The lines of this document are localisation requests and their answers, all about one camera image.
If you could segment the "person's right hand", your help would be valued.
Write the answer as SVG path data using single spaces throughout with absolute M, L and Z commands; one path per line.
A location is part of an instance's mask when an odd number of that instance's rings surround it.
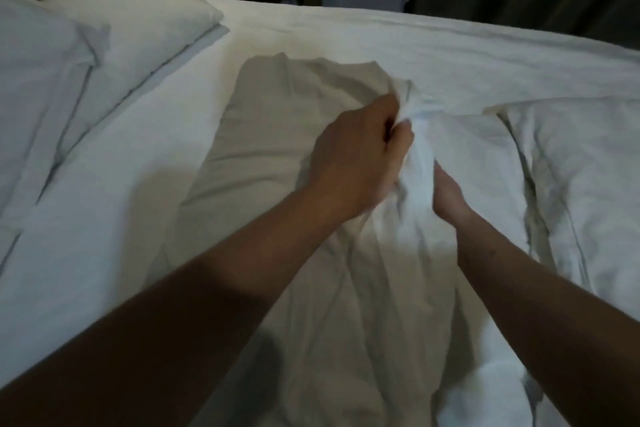
M 460 186 L 438 161 L 435 161 L 433 170 L 433 210 L 456 229 L 466 227 L 474 215 Z

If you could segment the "person's left hand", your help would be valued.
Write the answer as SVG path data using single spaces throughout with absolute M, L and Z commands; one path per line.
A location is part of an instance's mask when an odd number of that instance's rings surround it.
M 337 227 L 376 208 L 390 194 L 408 155 L 387 154 L 399 110 L 397 97 L 385 94 L 341 113 L 317 138 L 307 188 L 323 223 Z

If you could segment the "white pillowcase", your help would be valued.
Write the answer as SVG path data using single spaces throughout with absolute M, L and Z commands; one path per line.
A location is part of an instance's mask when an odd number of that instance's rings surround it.
M 455 231 L 432 209 L 438 162 L 473 210 L 538 259 L 516 144 L 497 115 L 450 115 L 410 89 L 403 96 L 399 119 L 415 140 L 399 187 L 358 237 L 377 274 L 367 344 L 388 425 L 532 427 L 525 368 L 460 271 Z

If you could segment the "person's right forearm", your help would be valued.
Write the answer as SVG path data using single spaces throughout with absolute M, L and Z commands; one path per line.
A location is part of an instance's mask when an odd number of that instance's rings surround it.
M 454 221 L 462 271 L 571 427 L 640 427 L 640 322 L 552 273 L 475 212 Z

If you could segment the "person's left forearm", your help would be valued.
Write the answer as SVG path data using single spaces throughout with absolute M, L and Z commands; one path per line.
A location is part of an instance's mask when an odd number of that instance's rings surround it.
M 311 254 L 371 206 L 293 192 L 0 390 L 0 427 L 186 427 Z

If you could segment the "beige bare pillow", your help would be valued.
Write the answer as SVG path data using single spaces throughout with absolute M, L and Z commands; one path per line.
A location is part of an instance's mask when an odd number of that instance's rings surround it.
M 148 281 L 299 188 L 326 126 L 393 89 L 400 101 L 405 89 L 423 101 L 411 82 L 374 62 L 249 59 Z M 358 237 L 371 213 L 308 259 L 189 427 L 393 427 L 367 344 L 377 274 L 359 257 Z

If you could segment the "white pillow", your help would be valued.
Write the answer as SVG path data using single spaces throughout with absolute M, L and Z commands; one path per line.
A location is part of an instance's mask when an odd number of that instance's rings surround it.
M 42 0 L 44 6 L 102 30 L 107 41 L 58 147 L 64 159 L 132 93 L 179 67 L 228 29 L 205 0 Z
M 47 185 L 109 32 L 36 0 L 0 0 L 0 269 Z
M 640 99 L 494 105 L 515 141 L 544 264 L 640 321 Z

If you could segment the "white bed sheet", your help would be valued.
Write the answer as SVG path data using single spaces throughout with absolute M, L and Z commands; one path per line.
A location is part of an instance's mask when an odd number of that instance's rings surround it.
M 206 1 L 223 11 L 228 33 L 87 134 L 28 215 L 0 272 L 0 390 L 241 228 L 148 281 L 249 59 L 374 62 L 450 115 L 540 99 L 640 99 L 640 50 L 617 44 L 379 10 Z

